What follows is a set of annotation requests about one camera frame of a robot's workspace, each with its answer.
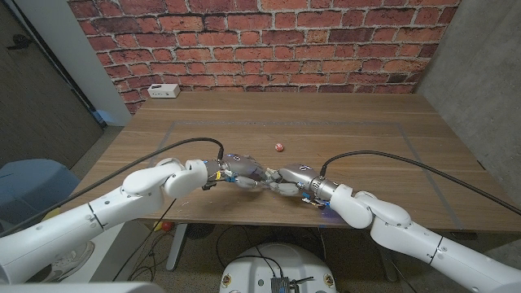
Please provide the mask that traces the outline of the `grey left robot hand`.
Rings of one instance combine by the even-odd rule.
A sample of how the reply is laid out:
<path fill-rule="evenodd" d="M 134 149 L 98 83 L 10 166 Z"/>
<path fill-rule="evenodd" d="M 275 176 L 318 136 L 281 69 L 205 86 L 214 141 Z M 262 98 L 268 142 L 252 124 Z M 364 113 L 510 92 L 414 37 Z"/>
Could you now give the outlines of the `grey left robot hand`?
<path fill-rule="evenodd" d="M 243 189 L 262 187 L 269 179 L 266 169 L 249 155 L 226 154 L 221 166 L 233 174 L 234 183 Z"/>

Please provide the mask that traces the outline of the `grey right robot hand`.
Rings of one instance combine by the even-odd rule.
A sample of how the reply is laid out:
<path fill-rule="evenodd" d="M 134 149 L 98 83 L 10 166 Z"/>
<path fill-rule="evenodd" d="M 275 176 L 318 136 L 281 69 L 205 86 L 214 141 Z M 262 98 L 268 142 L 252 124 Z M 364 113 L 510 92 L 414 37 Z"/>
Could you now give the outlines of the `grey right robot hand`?
<path fill-rule="evenodd" d="M 269 177 L 267 186 L 284 196 L 298 195 L 302 190 L 316 193 L 320 184 L 317 171 L 304 164 L 289 164 Z"/>

